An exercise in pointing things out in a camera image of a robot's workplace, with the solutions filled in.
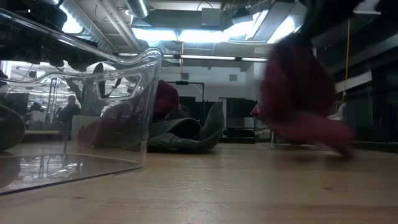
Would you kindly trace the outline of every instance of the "maroon cloth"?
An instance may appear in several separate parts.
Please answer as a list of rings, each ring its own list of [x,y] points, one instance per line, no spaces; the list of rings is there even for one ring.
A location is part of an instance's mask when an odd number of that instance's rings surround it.
[[[87,126],[82,126],[76,137],[81,147],[112,147],[120,144],[124,134],[131,133],[131,126],[142,126],[140,115],[134,114],[131,108],[144,105],[145,100],[137,96],[132,101],[120,103],[108,108],[100,119]],[[157,85],[153,119],[165,118],[174,108],[178,108],[179,99],[177,90],[164,80]]]
[[[163,119],[172,110],[178,108],[180,101],[177,90],[164,80],[157,84],[154,119]]]
[[[252,113],[283,138],[322,142],[350,157],[351,130],[327,118],[334,96],[333,80],[311,48],[290,39],[272,50],[261,83],[261,101]]]

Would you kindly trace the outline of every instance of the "green cloth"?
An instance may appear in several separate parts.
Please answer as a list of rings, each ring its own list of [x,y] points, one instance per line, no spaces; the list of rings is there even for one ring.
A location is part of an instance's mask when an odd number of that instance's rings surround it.
[[[221,103],[215,103],[204,127],[192,118],[163,121],[153,124],[148,142],[149,149],[206,152],[215,147],[224,130],[224,113]]]
[[[0,105],[0,152],[16,146],[25,135],[25,122],[12,109]]]

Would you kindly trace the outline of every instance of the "ceiling beam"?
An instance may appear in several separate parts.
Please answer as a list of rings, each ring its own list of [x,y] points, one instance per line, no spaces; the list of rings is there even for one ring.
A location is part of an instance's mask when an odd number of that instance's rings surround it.
[[[375,15],[358,15],[351,19],[350,33],[363,29],[377,18]],[[347,38],[348,19],[313,39],[314,47],[330,45]]]
[[[348,66],[351,67],[353,65],[357,65],[360,62],[363,62],[364,60],[369,60],[370,58],[373,58],[397,46],[398,46],[398,34],[393,35],[387,38],[386,40],[380,41],[368,47],[366,50],[350,57],[348,60]],[[346,59],[334,64],[328,69],[328,71],[334,74],[344,70],[345,67],[346,67]]]

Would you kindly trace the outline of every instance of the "table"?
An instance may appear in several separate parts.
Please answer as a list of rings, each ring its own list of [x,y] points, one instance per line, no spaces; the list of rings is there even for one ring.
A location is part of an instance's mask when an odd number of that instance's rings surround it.
[[[0,197],[2,223],[398,223],[398,155],[219,144],[144,169]]]

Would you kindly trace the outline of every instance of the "plastic container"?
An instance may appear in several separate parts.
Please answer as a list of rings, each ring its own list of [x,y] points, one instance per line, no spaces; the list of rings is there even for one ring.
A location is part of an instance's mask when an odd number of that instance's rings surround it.
[[[0,28],[8,50],[0,163],[19,157],[14,181],[29,188],[144,165],[159,50],[118,57],[3,9]],[[26,177],[34,181],[16,180]],[[0,193],[10,186],[0,184]]]

